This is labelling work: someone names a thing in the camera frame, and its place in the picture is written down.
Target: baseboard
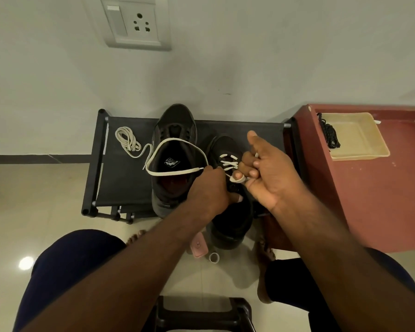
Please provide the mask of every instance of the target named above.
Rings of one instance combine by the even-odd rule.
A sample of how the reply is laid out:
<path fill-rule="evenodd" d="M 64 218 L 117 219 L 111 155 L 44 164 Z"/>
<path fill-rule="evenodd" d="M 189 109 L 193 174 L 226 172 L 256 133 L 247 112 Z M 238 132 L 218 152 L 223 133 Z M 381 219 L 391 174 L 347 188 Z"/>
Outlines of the baseboard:
<path fill-rule="evenodd" d="M 0 164 L 89 163 L 90 155 L 0 155 Z"/>

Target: forearm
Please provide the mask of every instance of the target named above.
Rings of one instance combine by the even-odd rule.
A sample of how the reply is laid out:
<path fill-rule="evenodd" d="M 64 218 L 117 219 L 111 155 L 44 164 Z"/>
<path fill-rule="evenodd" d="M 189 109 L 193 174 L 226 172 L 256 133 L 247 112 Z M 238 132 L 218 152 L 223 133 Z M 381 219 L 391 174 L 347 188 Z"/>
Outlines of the forearm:
<path fill-rule="evenodd" d="M 24 329 L 139 331 L 204 215 L 183 203 L 140 240 L 73 286 Z"/>
<path fill-rule="evenodd" d="M 342 329 L 415 331 L 415 294 L 312 194 L 302 192 L 274 213 Z"/>

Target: white logo print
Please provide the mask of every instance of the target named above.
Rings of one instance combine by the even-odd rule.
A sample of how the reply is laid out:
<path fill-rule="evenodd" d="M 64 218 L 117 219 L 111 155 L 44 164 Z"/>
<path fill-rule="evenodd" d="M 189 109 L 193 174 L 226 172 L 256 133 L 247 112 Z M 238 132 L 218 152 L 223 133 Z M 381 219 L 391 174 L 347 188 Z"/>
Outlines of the white logo print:
<path fill-rule="evenodd" d="M 173 160 L 171 157 L 169 157 L 169 158 L 165 161 L 165 164 L 166 164 L 168 167 L 173 168 L 173 167 L 175 167 L 175 166 L 176 166 L 179 162 L 180 162 L 180 161 L 175 161 L 175 160 Z"/>

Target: white shoelace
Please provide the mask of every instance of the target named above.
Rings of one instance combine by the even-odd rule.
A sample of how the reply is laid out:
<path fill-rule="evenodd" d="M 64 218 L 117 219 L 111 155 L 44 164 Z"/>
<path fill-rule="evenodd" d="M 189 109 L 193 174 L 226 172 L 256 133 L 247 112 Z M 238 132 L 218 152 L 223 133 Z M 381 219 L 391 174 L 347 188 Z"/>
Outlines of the white shoelace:
<path fill-rule="evenodd" d="M 169 171 L 169 172 L 155 172 L 155 171 L 149 170 L 149 166 L 152 163 L 152 161 L 154 160 L 155 155 L 157 154 L 157 152 L 160 149 L 160 147 L 163 144 L 165 144 L 166 142 L 169 142 L 169 141 L 180 141 L 180 142 L 184 142 L 184 143 L 187 143 L 187 144 L 192 145 L 198 151 L 201 152 L 201 154 L 205 158 L 206 165 L 207 166 L 209 165 L 209 163 L 207 161 L 208 159 L 207 159 L 206 154 L 205 154 L 205 152 L 203 150 L 201 150 L 196 145 L 194 145 L 194 144 L 192 144 L 192 143 L 190 143 L 188 141 L 179 139 L 179 138 L 164 139 L 163 141 L 161 141 L 159 143 L 159 145 L 157 145 L 157 147 L 155 148 L 155 151 L 153 153 L 152 153 L 153 146 L 152 146 L 151 143 L 147 143 L 143 147 L 143 150 L 142 150 L 142 145 L 137 141 L 137 139 L 135 138 L 135 135 L 132 132 L 132 129 L 129 128 L 129 127 L 120 127 L 120 128 L 118 128 L 116 130 L 116 139 L 120 142 L 120 144 L 122 145 L 122 148 L 126 151 L 126 153 L 129 156 L 131 156 L 132 158 L 139 158 L 139 157 L 141 157 L 144 154 L 147 146 L 149 146 L 149 155 L 146 158 L 146 162 L 145 162 L 145 165 L 143 166 L 143 170 L 146 169 L 146 171 L 151 176 L 177 176 L 177 175 L 184 175 L 184 174 L 187 174 L 187 173 L 194 173 L 194 172 L 197 172 L 197 171 L 200 171 L 200 170 L 204 169 L 204 167 L 203 167 L 203 168 L 193 168 L 193 169 L 179 170 L 179 171 Z M 142 151 L 141 151 L 141 153 L 138 156 L 133 156 L 133 154 L 131 154 L 131 151 L 140 151 L 140 150 L 142 150 Z M 231 157 L 235 161 L 234 162 L 231 162 L 231 161 L 221 161 L 220 160 L 220 162 L 223 163 L 223 170 L 225 172 L 228 171 L 228 170 L 232 170 L 232 169 L 237 170 L 238 169 L 238 158 L 236 156 L 228 155 L 228 154 L 223 154 L 223 155 L 220 156 L 220 158 L 224 158 L 224 157 L 227 157 L 227 156 Z M 232 177 L 232 175 L 228 175 L 227 173 L 226 173 L 226 175 L 229 177 L 229 180 L 231 182 L 233 182 L 233 183 L 244 183 L 246 180 L 249 179 L 249 178 L 247 178 L 247 177 L 245 177 L 243 175 L 243 177 L 241 177 L 240 179 L 236 180 L 235 178 Z"/>

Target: leg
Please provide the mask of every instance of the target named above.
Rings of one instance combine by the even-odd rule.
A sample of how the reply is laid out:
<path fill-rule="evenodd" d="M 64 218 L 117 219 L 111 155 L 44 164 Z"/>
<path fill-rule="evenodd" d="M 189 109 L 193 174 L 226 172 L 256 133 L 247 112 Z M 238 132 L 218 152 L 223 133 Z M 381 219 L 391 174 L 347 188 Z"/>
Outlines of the leg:
<path fill-rule="evenodd" d="M 414 280 L 398 262 L 381 251 L 372 248 L 366 248 L 366 250 L 379 265 L 415 293 Z M 263 292 L 263 294 L 259 293 L 260 298 L 266 297 L 271 301 L 289 304 L 308 311 L 312 331 L 320 329 L 340 331 L 321 291 L 300 258 L 275 261 L 261 258 L 261 256 L 270 256 L 270 250 L 265 249 L 261 244 L 257 253 L 260 256 L 258 258 L 260 270 L 262 270 L 261 262 L 266 261 L 263 263 L 266 265 L 263 267 L 264 272 L 260 277 L 258 287 L 259 292 Z"/>
<path fill-rule="evenodd" d="M 34 264 L 14 331 L 125 247 L 119 238 L 92 229 L 74 231 L 54 242 Z"/>

